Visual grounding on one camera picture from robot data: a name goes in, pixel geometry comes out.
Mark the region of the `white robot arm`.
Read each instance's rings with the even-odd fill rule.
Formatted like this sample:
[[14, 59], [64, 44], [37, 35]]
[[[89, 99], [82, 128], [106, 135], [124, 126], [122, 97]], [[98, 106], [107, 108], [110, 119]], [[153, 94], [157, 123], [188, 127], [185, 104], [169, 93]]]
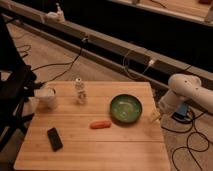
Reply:
[[213, 114], [213, 90], [204, 88], [199, 77], [174, 74], [168, 80], [168, 87], [158, 101], [158, 108], [149, 117], [151, 122], [160, 119], [163, 114], [172, 115], [189, 99]]

